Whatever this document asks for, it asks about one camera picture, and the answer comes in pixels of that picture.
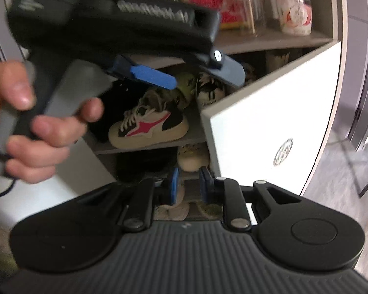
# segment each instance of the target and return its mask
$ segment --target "black cable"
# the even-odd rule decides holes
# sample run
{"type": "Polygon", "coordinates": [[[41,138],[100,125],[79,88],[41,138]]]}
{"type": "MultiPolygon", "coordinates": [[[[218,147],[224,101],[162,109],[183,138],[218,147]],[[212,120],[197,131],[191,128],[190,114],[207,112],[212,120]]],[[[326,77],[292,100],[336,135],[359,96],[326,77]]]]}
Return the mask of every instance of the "black cable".
{"type": "Polygon", "coordinates": [[[14,179],[6,190],[4,190],[3,192],[0,192],[0,198],[8,194],[14,188],[15,183],[16,183],[16,180],[14,179]]]}

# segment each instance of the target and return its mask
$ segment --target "gray tiled floor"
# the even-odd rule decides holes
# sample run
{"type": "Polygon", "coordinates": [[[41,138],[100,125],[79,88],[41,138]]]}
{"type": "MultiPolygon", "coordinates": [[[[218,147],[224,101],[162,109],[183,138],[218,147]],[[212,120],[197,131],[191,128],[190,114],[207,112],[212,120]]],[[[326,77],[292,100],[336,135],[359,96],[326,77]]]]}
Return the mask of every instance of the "gray tiled floor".
{"type": "Polygon", "coordinates": [[[356,270],[368,279],[368,192],[358,198],[367,181],[368,145],[356,152],[349,141],[340,141],[332,134],[304,196],[360,223],[366,241],[356,270]]]}

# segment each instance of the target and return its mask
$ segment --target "shoe sole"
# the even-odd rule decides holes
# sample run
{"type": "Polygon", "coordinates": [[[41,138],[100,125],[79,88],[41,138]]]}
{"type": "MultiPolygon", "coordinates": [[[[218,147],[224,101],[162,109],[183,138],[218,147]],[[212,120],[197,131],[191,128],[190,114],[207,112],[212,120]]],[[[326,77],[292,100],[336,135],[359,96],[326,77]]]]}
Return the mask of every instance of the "shoe sole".
{"type": "Polygon", "coordinates": [[[120,124],[121,122],[117,122],[109,129],[109,141],[114,147],[123,150],[140,149],[158,143],[177,140],[185,136],[189,130],[188,120],[185,116],[183,117],[183,121],[177,126],[162,132],[153,133],[151,138],[147,138],[142,135],[134,137],[119,137],[117,134],[120,124]]]}

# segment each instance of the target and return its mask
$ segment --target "white cabinet door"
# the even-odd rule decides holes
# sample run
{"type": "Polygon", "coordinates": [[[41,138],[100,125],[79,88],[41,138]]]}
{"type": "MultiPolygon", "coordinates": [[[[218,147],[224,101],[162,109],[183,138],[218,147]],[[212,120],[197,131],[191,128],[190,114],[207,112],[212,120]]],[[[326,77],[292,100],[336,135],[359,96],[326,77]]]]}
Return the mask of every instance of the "white cabinet door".
{"type": "Polygon", "coordinates": [[[300,194],[325,136],[340,57],[341,43],[331,42],[204,109],[216,175],[300,194]]]}

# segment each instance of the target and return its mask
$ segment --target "shoe cabinet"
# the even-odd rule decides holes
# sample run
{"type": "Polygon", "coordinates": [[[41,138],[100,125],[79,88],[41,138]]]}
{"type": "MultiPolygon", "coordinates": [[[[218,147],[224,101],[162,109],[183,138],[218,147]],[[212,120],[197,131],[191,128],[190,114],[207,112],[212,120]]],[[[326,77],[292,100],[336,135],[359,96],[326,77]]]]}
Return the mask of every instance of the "shoe cabinet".
{"type": "MultiPolygon", "coordinates": [[[[23,60],[27,51],[16,44],[5,19],[6,8],[11,1],[0,0],[0,59],[23,60]]],[[[303,48],[304,55],[264,74],[256,82],[207,107],[201,114],[196,105],[188,107],[184,113],[190,127],[183,138],[145,149],[206,142],[216,175],[234,178],[244,185],[252,185],[255,180],[267,180],[296,194],[303,194],[334,120],[347,43],[346,0],[311,0],[311,5],[312,33],[309,36],[284,34],[274,23],[269,23],[265,33],[258,37],[242,36],[237,30],[221,31],[216,46],[240,60],[279,49],[303,48]]],[[[163,70],[183,65],[176,58],[131,57],[139,64],[163,70]]],[[[93,152],[103,162],[98,167],[94,165],[95,173],[89,167],[81,167],[87,172],[85,178],[100,175],[100,168],[105,172],[105,169],[112,169],[109,164],[114,155],[123,152],[109,143],[97,142],[91,134],[86,134],[84,141],[87,145],[82,145],[82,149],[93,152]]],[[[182,173],[182,176],[189,181],[189,186],[196,186],[196,175],[182,173]]],[[[112,177],[103,177],[99,184],[112,180],[112,177]]],[[[73,193],[63,194],[60,189],[52,187],[49,193],[55,196],[54,202],[44,202],[34,212],[64,202],[73,194],[84,193],[84,185],[80,188],[76,180],[70,183],[64,180],[54,185],[63,186],[65,191],[73,193]]],[[[29,195],[30,200],[49,199],[45,195],[35,198],[31,191],[29,195]]],[[[16,209],[12,203],[8,211],[3,211],[8,217],[16,209]]],[[[26,216],[28,211],[25,207],[22,209],[26,216]]]]}

